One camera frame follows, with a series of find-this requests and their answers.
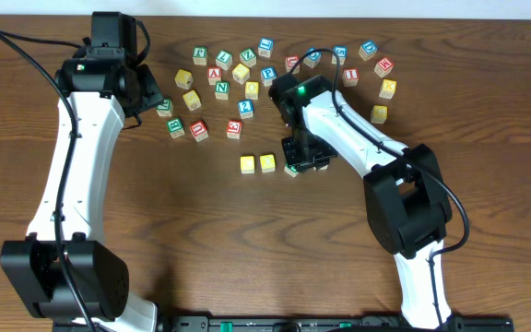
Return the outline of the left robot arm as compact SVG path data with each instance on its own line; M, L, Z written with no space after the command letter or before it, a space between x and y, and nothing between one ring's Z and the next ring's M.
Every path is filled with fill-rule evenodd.
M28 313L57 331L163 327L158 306L130 290L103 232L117 137L128 118L163 100L137 45L146 33L134 17L96 12L90 40L50 76L59 126L47 184L25 238L3 244L0 264Z

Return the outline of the green R block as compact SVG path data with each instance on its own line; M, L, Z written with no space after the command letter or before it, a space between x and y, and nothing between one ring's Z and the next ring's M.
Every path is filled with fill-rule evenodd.
M296 177L299 174L294 167L289 166L288 164L285 165L284 171L291 177Z

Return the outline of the yellow O block moved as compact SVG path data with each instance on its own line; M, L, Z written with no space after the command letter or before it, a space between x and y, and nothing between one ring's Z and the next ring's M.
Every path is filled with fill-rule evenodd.
M263 173L273 172L276 169L276 159L273 154L261 155L259 160Z

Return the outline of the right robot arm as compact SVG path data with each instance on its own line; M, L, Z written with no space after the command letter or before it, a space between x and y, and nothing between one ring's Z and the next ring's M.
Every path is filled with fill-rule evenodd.
M298 172L342 157L362 178L367 221L393 255L410 326L437 329L452 311L444 294L441 260L452 218L441 172L425 145L408 148L363 119L323 76L300 82L291 74L268 91L292 135L282 141L286 163Z

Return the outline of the yellow C block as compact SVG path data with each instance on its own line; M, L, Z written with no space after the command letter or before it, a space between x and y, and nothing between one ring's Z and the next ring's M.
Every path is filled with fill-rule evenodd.
M255 172L255 158L254 156L241 156L240 169L242 174L251 174Z

